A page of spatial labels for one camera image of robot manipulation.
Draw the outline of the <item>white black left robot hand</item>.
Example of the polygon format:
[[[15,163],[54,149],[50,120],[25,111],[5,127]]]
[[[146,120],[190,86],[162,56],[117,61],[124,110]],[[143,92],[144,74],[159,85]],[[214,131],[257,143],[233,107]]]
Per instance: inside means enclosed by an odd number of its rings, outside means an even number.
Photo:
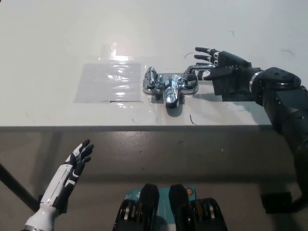
[[[83,141],[59,166],[51,179],[41,203],[62,210],[68,201],[85,164],[91,160],[90,154],[94,148],[90,140]]]

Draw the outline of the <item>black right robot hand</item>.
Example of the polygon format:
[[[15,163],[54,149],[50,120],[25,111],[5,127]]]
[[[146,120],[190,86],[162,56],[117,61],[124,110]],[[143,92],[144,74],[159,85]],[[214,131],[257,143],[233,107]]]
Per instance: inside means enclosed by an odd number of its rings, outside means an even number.
[[[186,76],[195,74],[196,71],[209,71],[209,75],[203,77],[202,80],[211,81],[239,76],[243,70],[252,67],[251,63],[247,60],[227,51],[218,51],[216,49],[202,47],[196,47],[195,51],[202,52],[203,55],[197,54],[194,58],[207,61],[208,64],[196,63],[195,65],[189,66],[184,72]]]

